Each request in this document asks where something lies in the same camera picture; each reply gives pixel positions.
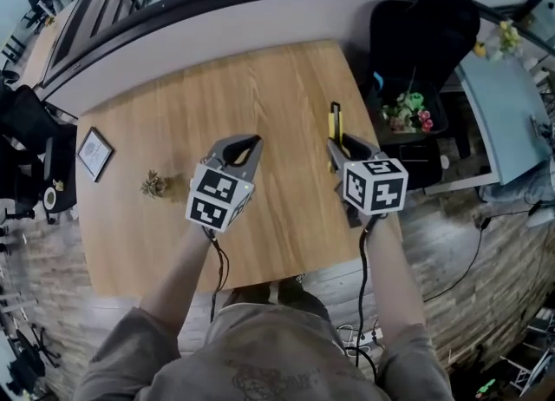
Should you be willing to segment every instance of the wooden table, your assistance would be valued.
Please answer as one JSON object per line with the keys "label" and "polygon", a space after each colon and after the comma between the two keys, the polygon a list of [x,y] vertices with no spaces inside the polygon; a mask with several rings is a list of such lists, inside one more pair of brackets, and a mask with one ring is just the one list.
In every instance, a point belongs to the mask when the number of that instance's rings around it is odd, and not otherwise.
{"label": "wooden table", "polygon": [[[345,131],[375,134],[335,42],[263,49],[224,58],[139,86],[79,121],[78,142],[95,126],[115,154],[93,183],[78,162],[77,200],[93,287],[100,295],[144,294],[172,265],[185,232],[188,183],[222,137],[256,133],[264,150],[256,191],[219,243],[231,261],[226,288],[282,279],[359,256],[328,172],[332,101]],[[149,168],[173,177],[171,197],[140,193]],[[386,220],[398,228],[395,216]],[[217,283],[209,252],[199,290]]]}
{"label": "wooden table", "polygon": [[21,84],[34,88],[44,78],[46,66],[50,60],[52,49],[56,44],[58,36],[63,30],[69,15],[75,6],[75,2],[70,4],[56,17],[54,22],[41,30],[35,45],[29,55],[29,60],[21,76]]}

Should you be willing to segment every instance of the gray t-shirt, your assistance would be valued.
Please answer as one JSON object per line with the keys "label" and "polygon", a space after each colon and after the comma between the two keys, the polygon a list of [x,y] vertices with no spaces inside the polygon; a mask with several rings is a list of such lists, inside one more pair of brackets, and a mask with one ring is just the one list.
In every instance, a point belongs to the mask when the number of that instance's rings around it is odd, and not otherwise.
{"label": "gray t-shirt", "polygon": [[377,385],[345,357],[332,325],[285,306],[236,304],[216,317],[202,349],[134,308],[92,359],[75,401],[453,400],[423,325],[382,355]]}

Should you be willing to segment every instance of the cable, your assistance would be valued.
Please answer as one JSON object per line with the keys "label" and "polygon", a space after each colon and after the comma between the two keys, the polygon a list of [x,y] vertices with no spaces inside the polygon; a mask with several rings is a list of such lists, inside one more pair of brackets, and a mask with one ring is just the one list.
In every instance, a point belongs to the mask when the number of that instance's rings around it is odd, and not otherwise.
{"label": "cable", "polygon": [[482,243],[482,234],[484,233],[484,228],[480,229],[480,238],[478,239],[478,247],[476,248],[476,254],[474,255],[472,262],[470,262],[470,265],[468,266],[467,270],[464,272],[464,274],[454,283],[452,284],[449,288],[446,288],[445,290],[443,290],[443,292],[436,294],[435,296],[432,296],[431,298],[428,299],[424,299],[424,304],[426,304],[427,302],[431,301],[432,299],[436,299],[439,298],[441,295],[453,290],[463,279],[466,278],[468,272],[470,271],[470,269],[472,268],[472,266],[474,265],[474,262],[476,261],[476,258],[478,257],[478,253],[480,252],[480,244]]}
{"label": "cable", "polygon": [[382,350],[385,350],[385,347],[378,342],[378,339],[376,337],[377,335],[375,334],[375,328],[377,325],[378,325],[378,318],[375,319],[374,325],[372,325],[372,333],[371,333],[372,342],[374,342],[374,344],[376,344],[378,347],[381,347]]}
{"label": "cable", "polygon": [[[212,323],[214,321],[214,313],[216,312],[216,297],[218,296],[218,293],[224,288],[225,283],[227,282],[227,278],[229,277],[229,258],[227,257],[227,254],[225,254],[224,250],[222,250],[221,247],[219,246],[219,243],[214,237],[212,230],[207,230],[205,227],[202,227],[202,231],[204,231],[206,237],[209,239],[209,241],[216,249],[216,253],[218,253],[218,259],[219,259],[218,286],[216,286],[216,290],[214,290],[214,293],[212,294],[212,306],[210,307],[210,322]],[[224,258],[227,264],[227,271],[225,273],[225,278],[224,278]]]}
{"label": "cable", "polygon": [[460,282],[466,278],[468,272],[470,272],[470,269],[472,268],[472,266],[474,265],[474,262],[476,261],[476,259],[478,258],[478,253],[480,252],[480,245],[482,243],[482,234],[484,233],[484,230],[487,228],[487,226],[490,224],[490,222],[492,221],[492,219],[501,217],[501,216],[511,216],[514,214],[522,214],[522,213],[528,213],[530,210],[522,210],[522,211],[515,211],[513,213],[501,213],[501,214],[495,214],[493,216],[489,216],[486,217],[483,222],[480,225],[480,237],[478,238],[478,246],[476,247],[476,254],[474,255],[472,261],[470,262],[470,265],[468,266],[467,270],[464,272],[464,274],[457,279],[457,281],[452,284],[449,288],[443,290],[442,292],[436,294],[435,296],[432,296],[431,298],[427,298],[424,299],[424,304],[426,304],[427,302],[439,298],[440,296],[444,295],[447,292],[450,292],[451,290],[453,290],[457,285],[460,284]]}
{"label": "cable", "polygon": [[[356,337],[356,335],[358,334],[358,330],[356,328],[354,328],[351,324],[343,324],[340,325],[339,327],[337,327],[337,331],[340,332],[342,330],[345,329],[349,329],[349,340],[345,341],[342,340],[343,342],[343,347],[345,349],[345,351],[347,352],[347,356],[349,358],[356,358],[356,354],[354,355],[350,355],[349,352],[347,351],[347,347],[351,347],[350,350],[356,350],[356,347],[354,347],[353,345],[356,345],[356,341],[353,340],[353,337]],[[362,352],[364,352],[364,350],[366,350],[367,352],[370,352],[370,347],[368,345],[362,345],[359,350],[361,350]]]}
{"label": "cable", "polygon": [[345,347],[345,350],[354,350],[356,352],[356,355],[358,356],[358,353],[362,354],[370,363],[370,365],[372,366],[372,372],[374,373],[374,380],[376,381],[378,378],[378,372],[375,369],[375,365],[374,365],[374,361],[372,361],[372,358],[368,355],[368,353],[363,352],[362,350],[356,348],[356,347]]}
{"label": "cable", "polygon": [[356,335],[356,358],[355,358],[355,365],[358,367],[358,352],[361,352],[360,345],[361,345],[361,336],[362,336],[362,329],[364,328],[364,313],[362,312],[362,298],[364,297],[364,289],[366,288],[366,282],[368,281],[368,261],[366,259],[366,238],[372,230],[378,219],[381,219],[381,216],[373,215],[370,216],[370,220],[366,224],[366,227],[362,230],[361,237],[358,239],[358,250],[361,254],[361,262],[362,262],[362,284],[361,284],[361,291],[358,294],[358,334]]}

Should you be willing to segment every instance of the picture frame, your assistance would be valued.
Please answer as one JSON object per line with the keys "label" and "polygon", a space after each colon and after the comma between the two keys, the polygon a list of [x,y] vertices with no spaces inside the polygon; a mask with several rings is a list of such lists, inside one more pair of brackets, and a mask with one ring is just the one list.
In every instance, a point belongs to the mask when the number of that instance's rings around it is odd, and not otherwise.
{"label": "picture frame", "polygon": [[90,178],[97,182],[108,162],[114,155],[114,148],[95,127],[91,127],[77,150],[77,157],[87,170]]}

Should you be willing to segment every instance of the black railing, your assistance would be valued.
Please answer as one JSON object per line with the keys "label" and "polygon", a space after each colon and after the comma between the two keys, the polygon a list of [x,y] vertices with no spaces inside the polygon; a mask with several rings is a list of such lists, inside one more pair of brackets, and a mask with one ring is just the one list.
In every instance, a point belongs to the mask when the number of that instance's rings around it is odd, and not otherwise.
{"label": "black railing", "polygon": [[148,5],[150,0],[77,0],[55,44],[42,84],[66,69],[65,62],[79,57],[89,41],[102,31]]}
{"label": "black railing", "polygon": [[[64,56],[61,56],[61,52],[58,51],[58,59],[55,62],[50,62],[49,70],[47,70],[42,81],[43,91],[41,95],[53,94],[65,82],[88,66],[142,36],[213,10],[255,1],[259,0],[163,0],[149,4],[147,7],[127,15],[110,26],[102,27],[94,36],[88,39],[79,39],[78,34],[83,30],[90,36],[95,21],[87,22],[85,19],[80,19],[79,16],[73,19],[70,18],[56,47],[62,48],[65,46],[71,48],[71,51],[67,51]],[[94,9],[93,2],[94,0],[79,0],[75,9],[78,11],[83,8],[89,12]],[[476,3],[476,5],[480,11],[480,16],[490,22],[499,23],[507,19],[507,16],[498,10],[488,8],[481,3]],[[72,26],[75,24],[78,29],[72,30]],[[546,42],[518,25],[517,28],[519,28],[519,32],[524,38],[539,46],[547,54],[555,56],[555,50]]]}

